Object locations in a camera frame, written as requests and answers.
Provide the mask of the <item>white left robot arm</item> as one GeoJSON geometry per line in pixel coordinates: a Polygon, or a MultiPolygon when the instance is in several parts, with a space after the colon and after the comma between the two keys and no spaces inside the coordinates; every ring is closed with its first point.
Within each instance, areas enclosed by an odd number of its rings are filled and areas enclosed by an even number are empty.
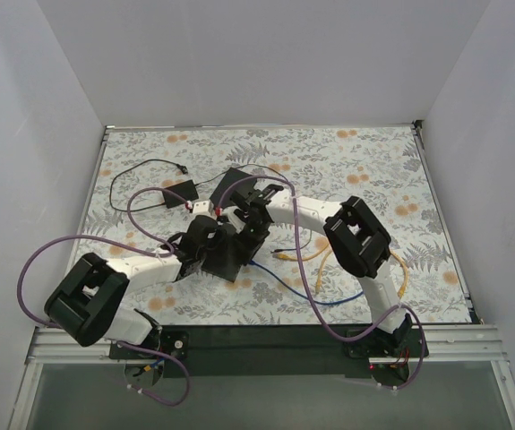
{"type": "Polygon", "coordinates": [[[236,233],[205,215],[196,216],[176,236],[174,253],[106,260],[83,255],[65,275],[44,306],[50,319],[82,347],[106,339],[142,348],[159,345],[161,324],[151,315],[122,305],[128,293],[158,283],[178,282],[206,267],[216,257],[227,264],[227,241],[236,233]]]}

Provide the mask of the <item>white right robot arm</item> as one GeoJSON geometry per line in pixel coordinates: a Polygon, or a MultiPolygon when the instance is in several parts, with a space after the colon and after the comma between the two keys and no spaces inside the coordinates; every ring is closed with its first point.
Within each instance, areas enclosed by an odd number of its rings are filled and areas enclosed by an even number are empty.
{"type": "Polygon", "coordinates": [[[323,319],[309,289],[300,251],[297,264],[305,287],[306,298],[321,326],[336,340],[346,343],[373,337],[399,346],[406,340],[416,321],[416,314],[403,305],[391,279],[391,236],[365,202],[352,196],[344,202],[322,201],[299,196],[286,180],[281,185],[268,185],[262,191],[235,203],[241,211],[235,215],[224,209],[223,202],[233,198],[244,180],[226,189],[216,205],[217,215],[226,214],[239,232],[255,231],[262,224],[288,224],[295,229],[309,229],[325,236],[341,268],[357,278],[369,305],[372,324],[357,335],[337,334],[323,319]]]}

